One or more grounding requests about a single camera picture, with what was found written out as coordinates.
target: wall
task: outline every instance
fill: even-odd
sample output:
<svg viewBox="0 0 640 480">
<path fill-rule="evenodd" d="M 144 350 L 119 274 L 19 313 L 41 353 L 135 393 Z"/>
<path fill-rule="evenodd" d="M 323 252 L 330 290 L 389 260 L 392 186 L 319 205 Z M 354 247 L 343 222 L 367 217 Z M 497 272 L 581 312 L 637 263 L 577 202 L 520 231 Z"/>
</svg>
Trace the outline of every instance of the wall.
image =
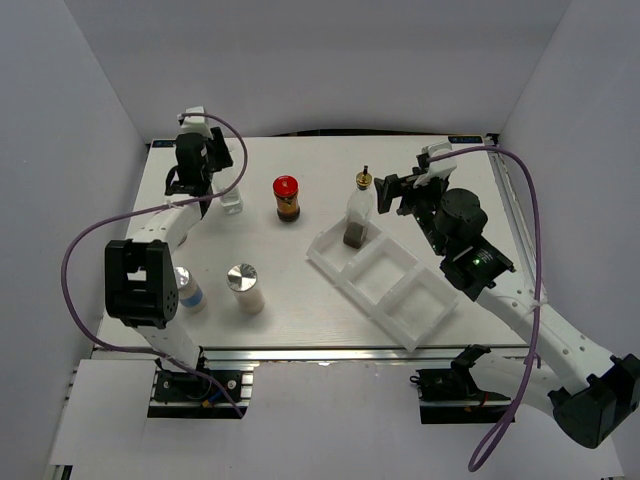
<svg viewBox="0 0 640 480">
<path fill-rule="evenodd" d="M 637 356 L 638 18 L 635 1 L 574 1 L 502 135 L 539 191 L 551 303 L 615 353 Z M 640 478 L 638 432 L 640 413 L 614 436 L 629 478 Z"/>
<path fill-rule="evenodd" d="M 66 0 L 145 140 L 205 105 L 243 133 L 498 131 L 569 0 Z"/>
<path fill-rule="evenodd" d="M 41 478 L 72 370 L 89 344 L 65 309 L 59 271 L 76 232 L 132 205 L 144 145 L 62 0 L 0 15 L 0 465 Z M 101 313 L 104 228 L 72 259 L 92 328 Z"/>
</svg>

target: white table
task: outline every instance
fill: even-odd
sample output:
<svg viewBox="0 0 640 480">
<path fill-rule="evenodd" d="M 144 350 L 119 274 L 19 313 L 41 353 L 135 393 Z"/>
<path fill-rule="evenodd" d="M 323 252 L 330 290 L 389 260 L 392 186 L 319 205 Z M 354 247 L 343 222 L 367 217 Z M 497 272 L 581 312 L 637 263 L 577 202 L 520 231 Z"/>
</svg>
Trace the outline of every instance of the white table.
<svg viewBox="0 0 640 480">
<path fill-rule="evenodd" d="M 395 347 L 389 338 L 306 260 L 315 235 L 344 214 L 355 188 L 355 175 L 364 164 L 374 177 L 406 175 L 417 165 L 423 146 L 443 136 L 391 137 L 287 137 L 249 138 L 249 168 L 240 184 L 244 211 L 227 216 L 212 204 L 202 222 L 190 232 L 173 256 L 196 277 L 208 305 L 200 313 L 179 311 L 193 340 L 204 347 L 227 349 L 290 347 Z M 241 149 L 229 140 L 236 165 Z M 163 201 L 164 181 L 175 165 L 173 148 L 152 148 L 138 190 L 135 209 Z M 276 216 L 272 183 L 280 175 L 293 175 L 300 184 L 302 214 L 293 224 Z M 489 216 L 485 236 L 520 268 L 516 243 L 496 185 L 490 159 L 484 152 L 458 157 L 451 187 L 475 192 Z M 392 211 L 374 213 L 372 220 L 409 251 L 442 275 L 441 258 L 411 217 Z M 128 235 L 149 216 L 132 219 Z M 225 279 L 237 263 L 250 263 L 258 271 L 266 307 L 254 317 L 241 314 Z M 145 340 L 119 320 L 105 315 L 99 335 L 118 345 L 145 345 Z M 463 296 L 460 304 L 426 340 L 428 346 L 522 345 L 522 340 L 493 314 Z"/>
</svg>

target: dark liquid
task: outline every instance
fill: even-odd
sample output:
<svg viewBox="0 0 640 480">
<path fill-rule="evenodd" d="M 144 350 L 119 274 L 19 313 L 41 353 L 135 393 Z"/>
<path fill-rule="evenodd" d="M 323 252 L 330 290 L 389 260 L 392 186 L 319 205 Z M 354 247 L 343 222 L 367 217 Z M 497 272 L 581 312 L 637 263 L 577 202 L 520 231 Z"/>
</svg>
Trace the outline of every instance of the dark liquid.
<svg viewBox="0 0 640 480">
<path fill-rule="evenodd" d="M 345 245 L 349 245 L 353 248 L 360 248 L 367 237 L 367 232 L 364 229 L 364 225 L 360 225 L 357 222 L 351 222 L 347 225 L 347 230 L 344 232 L 342 241 Z"/>
</svg>

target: wire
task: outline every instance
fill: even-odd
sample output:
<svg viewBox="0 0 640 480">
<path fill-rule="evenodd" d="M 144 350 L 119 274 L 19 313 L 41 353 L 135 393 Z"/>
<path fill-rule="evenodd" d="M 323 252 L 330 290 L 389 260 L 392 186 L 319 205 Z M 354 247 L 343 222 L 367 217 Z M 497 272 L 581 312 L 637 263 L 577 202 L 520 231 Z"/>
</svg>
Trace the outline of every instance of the wire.
<svg viewBox="0 0 640 480">
<path fill-rule="evenodd" d="M 533 224 L 534 224 L 534 238 L 535 238 L 535 250 L 536 250 L 536 276 L 535 276 L 535 286 L 533 298 L 536 302 L 540 301 L 540 292 L 542 290 L 542 242 L 540 240 L 540 210 L 538 208 L 538 196 L 536 195 L 536 189 L 533 185 L 533 179 L 531 178 L 531 173 L 529 173 L 529 169 L 522 161 L 520 157 L 518 157 L 515 153 L 510 152 L 504 148 L 500 147 L 491 147 L 488 145 L 482 145 L 477 147 L 469 147 L 463 148 L 461 150 L 456 150 L 454 152 L 445 153 L 444 155 L 438 155 L 430 159 L 432 162 L 436 162 L 438 160 L 444 160 L 445 158 L 456 157 L 458 155 L 463 155 L 465 153 L 472 152 L 494 152 L 500 155 L 507 156 L 511 158 L 514 162 L 518 164 L 522 173 L 524 173 L 525 179 L 527 180 L 527 185 L 529 186 L 529 193 L 531 195 L 531 204 L 533 206 Z M 525 357 L 525 368 L 524 374 L 522 375 L 522 380 L 520 381 L 520 386 L 518 387 L 518 391 L 514 396 L 513 400 L 509 404 L 507 410 L 505 410 L 500 420 L 498 420 L 491 430 L 487 432 L 487 434 L 480 440 L 480 443 L 474 450 L 471 458 L 469 459 L 469 471 L 476 472 L 484 465 L 487 459 L 491 456 L 493 451 L 496 449 L 502 437 L 509 429 L 511 425 L 511 421 L 514 419 L 516 415 L 516 411 L 520 404 L 522 403 L 522 399 L 524 398 L 524 393 L 527 389 L 527 385 L 529 384 L 529 379 L 531 378 L 531 371 L 533 369 L 533 365 L 535 363 L 536 358 L 536 347 L 538 346 L 538 335 L 540 333 L 540 306 L 536 306 L 533 309 L 533 327 L 531 329 L 531 341 L 529 343 L 529 352 Z"/>
<path fill-rule="evenodd" d="M 195 112 L 194 113 L 182 113 L 181 115 L 179 115 L 178 118 L 179 119 L 184 119 L 185 117 L 206 117 L 206 118 L 211 118 L 211 119 L 215 120 L 216 122 L 221 123 L 222 125 L 227 127 L 235 135 L 235 137 L 240 142 L 240 145 L 242 146 L 242 152 L 243 152 L 243 155 L 244 155 L 243 163 L 242 163 L 242 169 L 240 170 L 240 173 L 238 174 L 236 179 L 225 190 L 222 190 L 221 192 L 218 192 L 218 193 L 215 193 L 215 194 L 212 194 L 212 195 L 205 195 L 205 196 L 202 196 L 202 197 L 195 197 L 195 198 L 190 198 L 190 199 L 187 199 L 187 200 L 181 200 L 181 201 L 175 202 L 173 204 L 157 205 L 155 207 L 144 208 L 142 210 L 137 210 L 137 211 L 134 211 L 134 212 L 131 212 L 131 213 L 122 213 L 120 215 L 115 215 L 113 217 L 109 217 L 109 218 L 106 218 L 106 219 L 101 220 L 99 222 L 96 222 L 93 225 L 85 228 L 82 232 L 80 232 L 71 241 L 71 243 L 67 247 L 67 250 L 64 253 L 64 257 L 62 258 L 62 265 L 60 266 L 60 285 L 62 287 L 62 296 L 64 297 L 64 302 L 67 305 L 67 308 L 69 309 L 69 313 L 71 314 L 71 318 L 73 318 L 73 321 L 75 322 L 76 326 L 80 329 L 82 334 L 85 337 L 87 337 L 89 340 L 91 340 L 93 343 L 95 343 L 97 345 L 100 345 L 101 347 L 103 347 L 103 348 L 105 348 L 107 350 L 112 350 L 114 352 L 138 353 L 138 354 L 142 353 L 142 354 L 156 355 L 156 356 L 158 356 L 160 358 L 163 358 L 163 359 L 167 360 L 168 362 L 172 363 L 173 365 L 175 365 L 176 367 L 180 368 L 181 370 L 184 370 L 187 373 L 190 373 L 190 374 L 195 375 L 197 377 L 203 378 L 204 380 L 209 382 L 209 388 L 211 388 L 211 385 L 215 385 L 216 387 L 218 387 L 218 389 L 222 392 L 222 394 L 225 396 L 225 398 L 229 401 L 231 406 L 234 408 L 234 410 L 236 411 L 238 416 L 240 418 L 242 418 L 243 417 L 242 411 L 240 410 L 238 405 L 233 401 L 231 396 L 227 393 L 227 391 L 220 384 L 220 382 L 218 382 L 212 376 L 207 375 L 207 374 L 202 373 L 202 372 L 199 372 L 198 370 L 196 370 L 194 368 L 191 368 L 191 367 L 189 367 L 187 365 L 184 365 L 181 362 L 179 362 L 178 360 L 176 360 L 175 358 L 172 358 L 171 356 L 169 356 L 168 354 L 166 354 L 164 352 L 161 352 L 159 350 L 154 350 L 153 348 L 148 348 L 148 347 L 121 347 L 121 346 L 118 346 L 118 345 L 112 345 L 112 344 L 110 344 L 108 342 L 105 342 L 104 340 L 99 339 L 82 322 L 82 319 L 80 318 L 80 315 L 78 315 L 78 312 L 76 311 L 76 308 L 75 308 L 75 306 L 73 304 L 73 300 L 71 299 L 71 293 L 69 292 L 68 269 L 69 269 L 69 260 L 71 258 L 71 254 L 73 253 L 73 250 L 76 248 L 78 243 L 80 243 L 80 241 L 84 237 L 86 237 L 89 233 L 93 232 L 94 230 L 96 230 L 96 229 L 98 229 L 98 228 L 100 228 L 100 227 L 102 227 L 104 225 L 108 225 L 110 223 L 117 222 L 117 221 L 120 221 L 120 220 L 125 220 L 127 218 L 137 217 L 139 215 L 145 215 L 147 213 L 152 213 L 152 212 L 160 212 L 160 211 L 167 210 L 167 209 L 173 208 L 173 207 L 182 207 L 184 205 L 189 205 L 191 203 L 213 200 L 215 198 L 221 197 L 221 196 L 226 195 L 227 193 L 229 193 L 231 190 L 233 190 L 236 187 L 236 185 L 238 185 L 238 183 L 240 183 L 240 180 L 242 180 L 242 177 L 244 177 L 244 174 L 245 174 L 245 172 L 247 170 L 247 163 L 249 161 L 249 152 L 247 150 L 247 145 L 245 144 L 244 139 L 242 138 L 242 135 L 240 135 L 240 133 L 235 128 L 233 128 L 229 123 L 227 123 L 222 118 L 217 117 L 215 115 L 211 115 L 209 113 L 195 113 Z"/>
</svg>

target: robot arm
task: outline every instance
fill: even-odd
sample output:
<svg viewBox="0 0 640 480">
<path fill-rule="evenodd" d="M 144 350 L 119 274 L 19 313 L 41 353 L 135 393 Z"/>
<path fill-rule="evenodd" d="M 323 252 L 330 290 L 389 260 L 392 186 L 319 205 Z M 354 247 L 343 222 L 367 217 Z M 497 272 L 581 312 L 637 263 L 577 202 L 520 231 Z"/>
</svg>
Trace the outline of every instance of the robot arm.
<svg viewBox="0 0 640 480">
<path fill-rule="evenodd" d="M 375 179 L 378 212 L 388 212 L 391 201 L 401 197 L 397 213 L 415 218 L 434 253 L 444 257 L 440 269 L 447 280 L 529 342 L 537 306 L 533 290 L 482 236 L 487 215 L 478 197 L 468 190 L 448 190 L 456 167 L 453 157 L 444 165 L 430 160 L 447 151 L 448 142 L 432 145 L 418 155 L 412 175 Z M 613 356 L 551 306 L 540 309 L 537 353 L 550 370 L 533 371 L 523 401 L 552 415 L 577 443 L 595 448 L 638 407 L 640 360 L 631 354 Z M 468 392 L 494 391 L 512 398 L 523 371 L 524 365 L 477 345 L 451 365 L 453 383 Z"/>
<path fill-rule="evenodd" d="M 219 128 L 208 130 L 202 117 L 188 117 L 175 141 L 177 165 L 167 174 L 166 199 L 171 203 L 212 193 L 215 172 L 233 165 Z M 178 288 L 171 254 L 210 201 L 162 210 L 126 240 L 105 248 L 105 303 L 108 314 L 136 329 L 155 350 L 196 368 L 200 347 L 172 321 L 178 308 Z M 162 360 L 165 369 L 177 370 Z"/>
</svg>

